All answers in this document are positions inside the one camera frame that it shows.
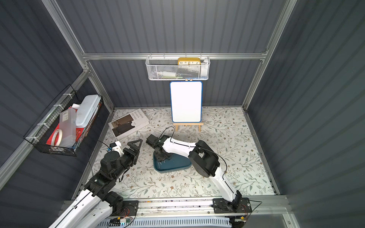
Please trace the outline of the teal plastic tray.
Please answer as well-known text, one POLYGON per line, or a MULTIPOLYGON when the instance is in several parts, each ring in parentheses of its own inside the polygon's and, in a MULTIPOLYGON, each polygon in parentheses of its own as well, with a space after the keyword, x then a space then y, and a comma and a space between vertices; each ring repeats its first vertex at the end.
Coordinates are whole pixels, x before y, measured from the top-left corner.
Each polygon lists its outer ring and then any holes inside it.
POLYGON ((157 153, 153 153, 154 169, 159 173, 169 173, 188 169, 192 166, 190 160, 177 154, 171 154, 170 159, 158 161, 157 153))

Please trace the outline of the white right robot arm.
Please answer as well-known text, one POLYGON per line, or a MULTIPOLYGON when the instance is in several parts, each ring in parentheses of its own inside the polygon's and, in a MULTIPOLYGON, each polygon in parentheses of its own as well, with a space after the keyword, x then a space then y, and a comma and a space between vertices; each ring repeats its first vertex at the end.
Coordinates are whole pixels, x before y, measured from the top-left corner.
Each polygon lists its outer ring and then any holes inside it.
POLYGON ((216 154, 206 142, 199 140, 196 143, 183 142, 170 136, 156 137, 149 135, 146 143, 152 147, 154 157, 158 162, 171 159, 173 154, 188 158, 196 171, 203 177, 209 178, 226 201, 226 209, 236 212, 242 199, 241 193, 234 188, 224 176, 218 154, 216 154))

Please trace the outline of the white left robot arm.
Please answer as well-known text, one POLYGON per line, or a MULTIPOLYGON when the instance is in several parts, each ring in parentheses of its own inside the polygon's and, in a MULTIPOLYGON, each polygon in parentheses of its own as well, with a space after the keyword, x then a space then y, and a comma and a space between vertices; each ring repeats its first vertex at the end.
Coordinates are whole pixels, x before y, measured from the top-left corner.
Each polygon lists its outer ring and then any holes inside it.
POLYGON ((130 141, 127 148, 107 152, 99 171, 86 183, 70 206, 50 225, 51 228, 94 228, 109 216, 119 216, 134 205, 127 205, 112 191, 118 180, 137 163, 142 139, 130 141))

